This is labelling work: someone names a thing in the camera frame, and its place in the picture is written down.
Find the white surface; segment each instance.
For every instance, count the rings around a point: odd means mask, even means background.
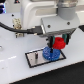
[[[78,14],[80,20],[83,19],[84,12]],[[14,14],[14,17],[11,17],[11,15],[12,14],[0,15],[0,21],[12,27],[12,19],[19,18],[20,15],[17,13]],[[0,51],[0,84],[19,81],[84,61],[84,32],[80,29],[74,32],[69,45],[63,50],[67,59],[35,68],[29,68],[25,53],[45,47],[45,38],[34,35],[25,35],[25,37],[15,38],[15,33],[0,28],[0,46],[3,47],[3,50]]]
[[[20,12],[22,0],[19,0],[20,3],[17,3],[17,4],[15,4],[14,2],[15,2],[15,0],[6,0],[5,7],[6,7],[7,13]]]

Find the black cable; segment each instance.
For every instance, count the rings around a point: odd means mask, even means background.
[[[31,31],[31,29],[18,30],[18,29],[14,29],[14,28],[8,27],[8,26],[4,25],[4,24],[1,23],[1,22],[0,22],[0,26],[3,27],[3,28],[6,29],[6,30],[9,30],[9,31],[12,31],[12,32],[33,34],[33,32]]]

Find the cable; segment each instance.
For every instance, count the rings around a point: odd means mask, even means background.
[[[6,30],[12,31],[12,32],[17,32],[17,33],[28,33],[28,34],[33,34],[31,31],[29,30],[18,30],[18,29],[14,29],[14,28],[10,28],[6,25],[4,25],[3,23],[0,22],[0,26],[3,27]]]
[[[6,30],[17,32],[17,33],[27,33],[27,34],[34,34],[37,33],[37,35],[43,34],[41,26],[36,26],[35,28],[27,29],[27,30],[18,30],[11,27],[8,27],[7,25],[0,22],[0,26]]]

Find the white table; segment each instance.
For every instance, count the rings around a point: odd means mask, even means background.
[[[13,26],[12,19],[19,18],[19,13],[0,15],[0,21],[10,27]],[[78,13],[80,24],[83,23],[84,12]],[[25,53],[46,46],[45,38],[26,35],[16,38],[15,33],[0,28],[0,84],[9,84],[41,73],[45,73],[64,66],[84,61],[84,32],[77,29],[72,35],[69,45],[62,51],[67,59],[45,64],[35,68],[29,68]]]

